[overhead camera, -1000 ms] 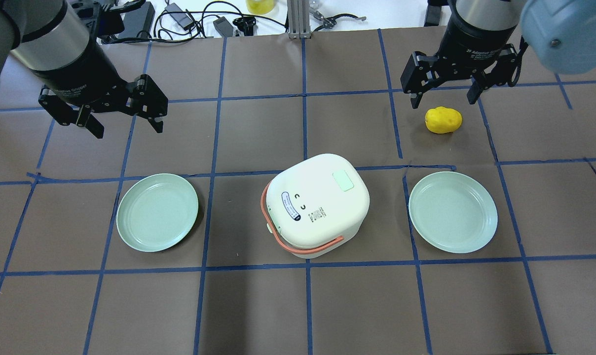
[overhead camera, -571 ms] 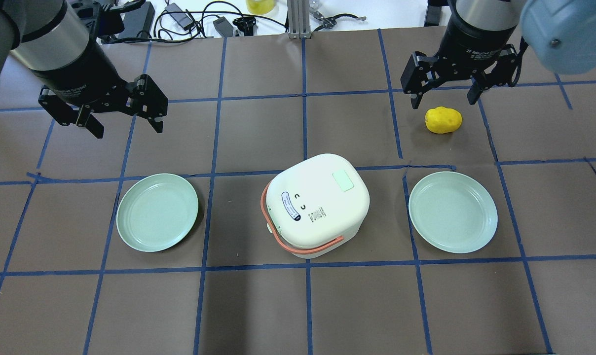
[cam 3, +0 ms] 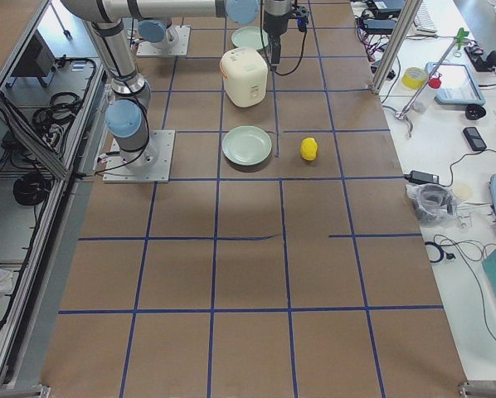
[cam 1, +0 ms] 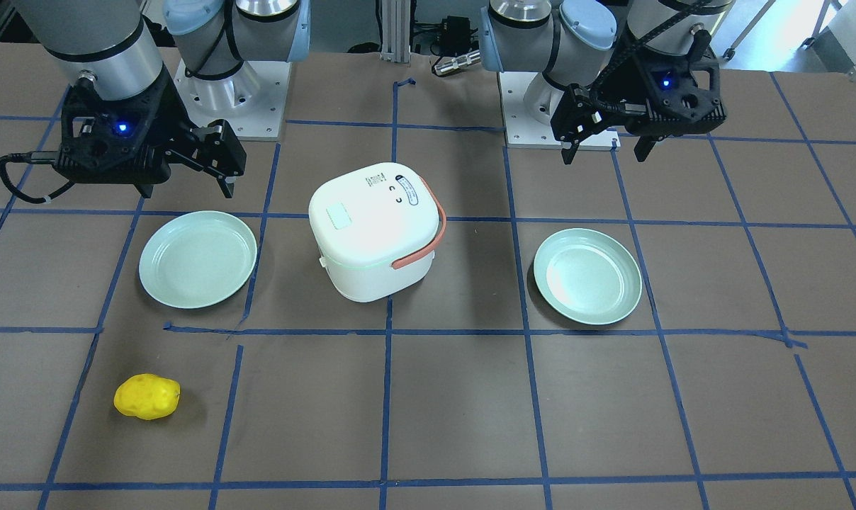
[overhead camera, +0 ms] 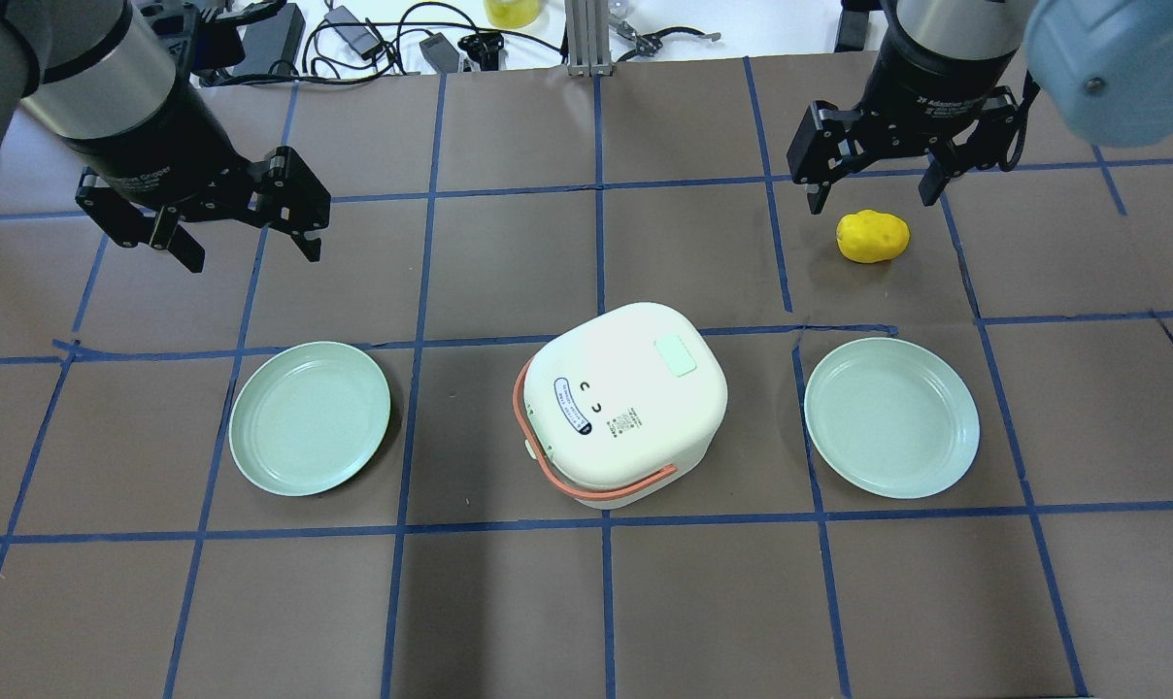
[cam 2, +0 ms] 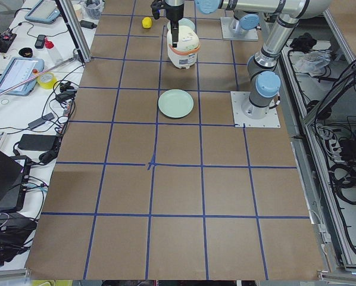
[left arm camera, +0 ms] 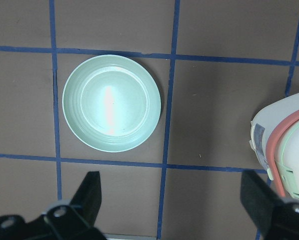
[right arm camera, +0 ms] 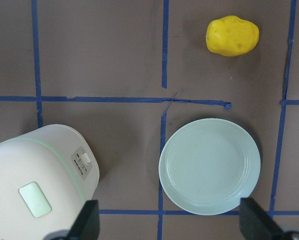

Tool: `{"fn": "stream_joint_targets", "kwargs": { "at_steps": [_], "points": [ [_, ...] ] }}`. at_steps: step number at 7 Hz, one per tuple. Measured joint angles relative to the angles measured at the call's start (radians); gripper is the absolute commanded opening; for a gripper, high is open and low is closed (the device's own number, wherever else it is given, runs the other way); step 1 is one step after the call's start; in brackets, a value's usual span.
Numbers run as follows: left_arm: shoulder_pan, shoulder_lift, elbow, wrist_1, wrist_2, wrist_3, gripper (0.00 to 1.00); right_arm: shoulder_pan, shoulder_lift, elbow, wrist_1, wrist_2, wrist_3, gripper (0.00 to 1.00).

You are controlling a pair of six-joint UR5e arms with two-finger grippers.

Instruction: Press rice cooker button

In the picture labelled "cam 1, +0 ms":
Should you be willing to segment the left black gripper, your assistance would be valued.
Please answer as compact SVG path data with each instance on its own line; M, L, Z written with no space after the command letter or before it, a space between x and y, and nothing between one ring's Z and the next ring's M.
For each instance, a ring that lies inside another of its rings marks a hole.
M680 55L641 46L597 87L596 101L582 86L567 85L550 119L562 162L572 164L580 143L610 126L639 136L634 155L645 162L659 137L705 135L722 125L726 108L711 39L697 31Z

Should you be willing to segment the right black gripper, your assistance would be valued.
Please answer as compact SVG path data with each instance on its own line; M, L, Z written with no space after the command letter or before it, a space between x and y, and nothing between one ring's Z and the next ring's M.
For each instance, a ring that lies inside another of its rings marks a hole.
M123 100L98 94L100 80L82 71L62 108L62 141L53 168L78 184L133 185L150 199L170 178L172 162L217 181L232 199L247 153L227 120L199 127L189 119L169 72Z

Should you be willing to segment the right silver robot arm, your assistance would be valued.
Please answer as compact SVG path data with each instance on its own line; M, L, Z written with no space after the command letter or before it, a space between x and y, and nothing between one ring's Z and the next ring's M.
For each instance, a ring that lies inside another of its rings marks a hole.
M133 1L16 1L40 44L68 78L57 149L0 157L4 187L49 203L77 184L136 187L144 198L180 164L233 197L247 155L238 123L266 114L279 128L286 79L266 68L308 57L308 1L166 1L162 13L181 54L172 76Z

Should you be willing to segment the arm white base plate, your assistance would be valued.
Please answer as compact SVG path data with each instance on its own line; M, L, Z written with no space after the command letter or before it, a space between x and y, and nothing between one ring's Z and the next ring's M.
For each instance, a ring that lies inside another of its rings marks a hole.
M561 149L550 120L562 91L539 72L500 72L500 106L510 149Z
M218 81L185 75L179 62L176 90L189 118L201 127L227 120L242 141L279 140L293 65L290 62L245 62L238 72Z

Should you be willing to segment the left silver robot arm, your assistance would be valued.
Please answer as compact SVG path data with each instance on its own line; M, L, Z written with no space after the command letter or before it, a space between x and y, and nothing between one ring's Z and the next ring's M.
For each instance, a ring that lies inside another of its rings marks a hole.
M706 135L726 120L713 33L731 1L490 1L480 58L492 72L532 72L539 111L561 158L622 126L644 162L667 137Z

